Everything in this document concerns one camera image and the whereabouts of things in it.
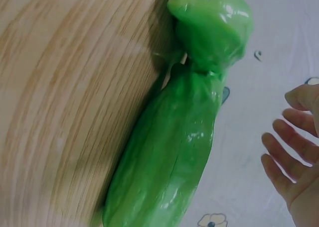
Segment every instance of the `hand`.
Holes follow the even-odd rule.
[[[284,110],[286,121],[318,138],[319,85],[301,85],[286,93],[292,109]],[[284,120],[275,120],[273,128],[279,137],[311,167],[290,156],[270,133],[262,136],[269,152],[261,158],[265,172],[277,192],[285,199],[296,227],[319,226],[319,147],[299,135]],[[276,161],[294,180],[282,173]]]

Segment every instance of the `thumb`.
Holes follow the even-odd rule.
[[[314,116],[317,133],[319,131],[319,85],[303,84],[287,92],[285,98],[297,110],[310,111]]]

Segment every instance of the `wood grain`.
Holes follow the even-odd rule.
[[[0,0],[0,227],[87,227],[176,51],[167,0]]]

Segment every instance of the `green plastic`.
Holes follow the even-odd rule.
[[[253,30],[243,0],[169,0],[189,55],[142,113],[108,190],[104,227],[177,227],[209,157],[228,68]]]

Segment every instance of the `floral pattern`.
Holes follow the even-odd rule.
[[[310,85],[319,84],[319,77],[309,78],[305,83]]]
[[[226,216],[224,214],[204,215],[198,222],[198,227],[227,227]]]
[[[229,94],[230,94],[229,87],[225,87],[223,90],[223,102],[222,103],[224,103],[228,99]]]

